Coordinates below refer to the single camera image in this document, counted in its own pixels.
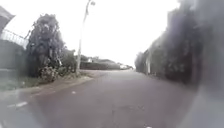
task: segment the road marking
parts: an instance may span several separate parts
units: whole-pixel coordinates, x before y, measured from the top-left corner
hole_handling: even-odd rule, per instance
[[[25,106],[25,105],[27,105],[27,102],[20,102],[20,103],[17,103],[17,104],[12,104],[12,105],[9,105],[8,107],[9,107],[9,108],[12,108],[12,107],[17,107],[17,108],[19,108],[19,107],[23,107],[23,106]]]

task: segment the utility pole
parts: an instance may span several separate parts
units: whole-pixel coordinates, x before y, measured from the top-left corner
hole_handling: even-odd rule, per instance
[[[81,28],[81,36],[80,36],[80,39],[79,39],[79,50],[78,50],[78,57],[77,57],[77,60],[76,60],[76,75],[79,75],[80,73],[80,63],[81,63],[81,49],[82,49],[82,35],[83,35],[83,29],[84,29],[84,26],[85,26],[85,22],[86,22],[86,18],[87,16],[89,15],[89,4],[91,5],[95,5],[95,2],[89,0],[86,4],[86,10],[85,10],[85,14],[84,14],[84,18],[83,18],[83,22],[82,22],[82,28]]]

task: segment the asphalt road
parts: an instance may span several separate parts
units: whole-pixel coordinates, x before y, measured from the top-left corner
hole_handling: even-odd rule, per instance
[[[195,96],[183,85],[112,71],[48,95],[1,101],[0,128],[178,128]]]

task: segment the fence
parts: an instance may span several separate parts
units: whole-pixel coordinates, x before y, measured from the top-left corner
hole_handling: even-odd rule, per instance
[[[17,35],[9,30],[6,30],[6,29],[4,29],[2,31],[0,39],[8,40],[10,42],[16,43],[16,44],[22,46],[24,49],[26,48],[26,45],[29,42],[28,39],[26,39],[20,35]]]

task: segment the sky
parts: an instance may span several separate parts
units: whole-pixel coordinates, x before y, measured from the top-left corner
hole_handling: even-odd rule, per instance
[[[56,14],[62,39],[69,49],[134,66],[138,52],[144,52],[165,30],[167,13],[179,6],[176,0],[94,0],[82,28],[88,0],[0,0],[16,17],[6,26],[26,36],[40,14]]]

